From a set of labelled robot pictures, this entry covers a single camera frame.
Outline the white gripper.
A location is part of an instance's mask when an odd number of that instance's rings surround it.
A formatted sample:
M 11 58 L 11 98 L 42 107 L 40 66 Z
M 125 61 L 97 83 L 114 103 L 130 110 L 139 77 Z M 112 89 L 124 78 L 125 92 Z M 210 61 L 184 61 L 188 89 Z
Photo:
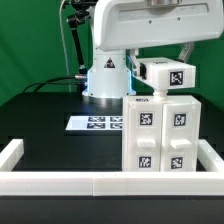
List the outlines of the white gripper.
M 195 41 L 216 39 L 224 32 L 223 0 L 99 0 L 94 39 L 104 51 L 130 49 L 133 75 L 144 77 L 138 49 L 184 43 L 178 56 L 190 58 Z

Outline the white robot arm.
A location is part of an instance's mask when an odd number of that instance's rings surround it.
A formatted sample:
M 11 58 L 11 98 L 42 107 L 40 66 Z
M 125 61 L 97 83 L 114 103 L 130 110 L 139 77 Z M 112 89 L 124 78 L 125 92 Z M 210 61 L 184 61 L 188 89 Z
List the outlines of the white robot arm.
M 216 39 L 224 31 L 223 0 L 98 0 L 88 10 L 93 65 L 83 95 L 94 100 L 133 95 L 136 77 L 156 91 L 195 86 L 186 64 L 193 44 Z M 137 50 L 182 44 L 177 62 L 137 58 Z

